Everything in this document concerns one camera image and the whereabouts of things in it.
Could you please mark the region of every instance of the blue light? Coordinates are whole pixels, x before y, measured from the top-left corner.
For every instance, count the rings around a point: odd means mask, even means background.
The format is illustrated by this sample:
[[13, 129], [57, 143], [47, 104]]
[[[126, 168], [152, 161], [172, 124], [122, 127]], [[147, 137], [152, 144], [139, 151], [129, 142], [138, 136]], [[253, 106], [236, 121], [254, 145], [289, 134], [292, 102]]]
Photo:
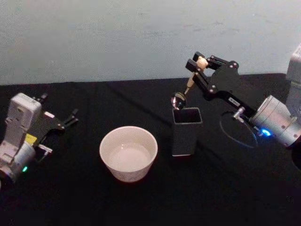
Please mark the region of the blue light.
[[271, 133], [270, 133], [268, 130], [266, 130], [266, 129], [262, 129], [261, 132], [262, 132], [264, 135], [266, 135], [267, 137], [271, 136]]

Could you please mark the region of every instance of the water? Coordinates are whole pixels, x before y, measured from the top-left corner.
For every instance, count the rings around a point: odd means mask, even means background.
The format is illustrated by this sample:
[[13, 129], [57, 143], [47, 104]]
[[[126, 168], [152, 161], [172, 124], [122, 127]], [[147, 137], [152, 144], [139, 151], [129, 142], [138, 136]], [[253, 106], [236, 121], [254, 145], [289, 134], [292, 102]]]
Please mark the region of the water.
[[127, 143], [117, 146], [109, 156], [109, 165], [118, 171], [140, 170], [150, 163], [151, 154], [140, 144]]

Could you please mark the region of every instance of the sticker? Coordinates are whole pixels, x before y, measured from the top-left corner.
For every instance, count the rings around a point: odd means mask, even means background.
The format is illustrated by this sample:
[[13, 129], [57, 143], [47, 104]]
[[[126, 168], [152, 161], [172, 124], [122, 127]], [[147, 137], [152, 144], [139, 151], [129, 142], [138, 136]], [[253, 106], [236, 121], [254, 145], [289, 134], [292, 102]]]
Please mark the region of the sticker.
[[49, 113], [49, 112], [45, 112], [44, 115], [47, 115], [48, 117], [50, 117], [52, 119], [55, 117], [54, 114]]
[[33, 145], [34, 142], [36, 142], [37, 138], [34, 137], [33, 135], [30, 135], [29, 133], [26, 134], [26, 137], [25, 137], [25, 141], [30, 144], [30, 145]]
[[229, 101], [230, 101], [232, 104], [236, 105], [237, 107], [240, 106], [240, 103], [237, 102], [235, 99], [233, 99], [233, 98], [231, 98], [231, 97], [229, 98]]

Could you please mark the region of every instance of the metal cylinder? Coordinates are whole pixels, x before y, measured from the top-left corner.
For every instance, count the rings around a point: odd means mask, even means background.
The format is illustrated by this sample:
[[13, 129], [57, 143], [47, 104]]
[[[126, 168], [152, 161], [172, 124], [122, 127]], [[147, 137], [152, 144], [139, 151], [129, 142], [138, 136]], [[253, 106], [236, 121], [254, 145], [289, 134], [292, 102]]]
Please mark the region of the metal cylinder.
[[15, 182], [23, 168], [34, 158], [36, 152], [27, 142], [24, 142], [10, 164], [0, 163], [0, 173]]
[[288, 147], [301, 136], [301, 126], [285, 104], [273, 96], [264, 100], [250, 122], [260, 129], [268, 129], [281, 144]]

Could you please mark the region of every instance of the black container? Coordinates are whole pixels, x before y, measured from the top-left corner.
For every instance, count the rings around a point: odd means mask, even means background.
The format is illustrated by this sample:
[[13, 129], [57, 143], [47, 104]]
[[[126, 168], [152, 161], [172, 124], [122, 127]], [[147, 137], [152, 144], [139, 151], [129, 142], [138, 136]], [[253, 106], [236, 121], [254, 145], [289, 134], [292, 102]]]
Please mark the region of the black container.
[[173, 110], [173, 156], [194, 154], [202, 117], [197, 107]]

